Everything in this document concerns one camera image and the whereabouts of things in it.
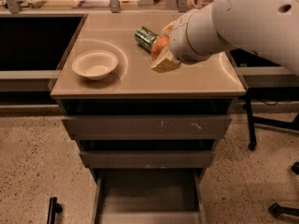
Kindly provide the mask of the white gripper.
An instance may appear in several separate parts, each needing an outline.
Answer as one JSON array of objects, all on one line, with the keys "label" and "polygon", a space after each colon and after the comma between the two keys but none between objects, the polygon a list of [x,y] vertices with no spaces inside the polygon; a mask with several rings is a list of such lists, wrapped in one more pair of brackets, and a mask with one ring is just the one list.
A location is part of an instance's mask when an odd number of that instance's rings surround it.
[{"label": "white gripper", "polygon": [[194,64],[209,59],[209,54],[200,54],[192,44],[192,38],[198,38],[199,26],[192,21],[198,15],[193,9],[168,23],[160,32],[160,37],[169,36],[169,48],[164,48],[153,62],[151,69],[158,73],[174,71],[180,68],[180,63]]}]

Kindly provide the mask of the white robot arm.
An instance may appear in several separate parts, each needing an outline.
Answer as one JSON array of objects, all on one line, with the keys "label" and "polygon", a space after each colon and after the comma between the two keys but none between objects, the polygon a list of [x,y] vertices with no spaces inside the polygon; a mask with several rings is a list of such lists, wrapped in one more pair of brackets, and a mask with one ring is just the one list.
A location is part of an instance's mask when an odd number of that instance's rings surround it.
[{"label": "white robot arm", "polygon": [[214,0],[169,23],[150,52],[193,64],[232,49],[299,75],[299,0]]}]

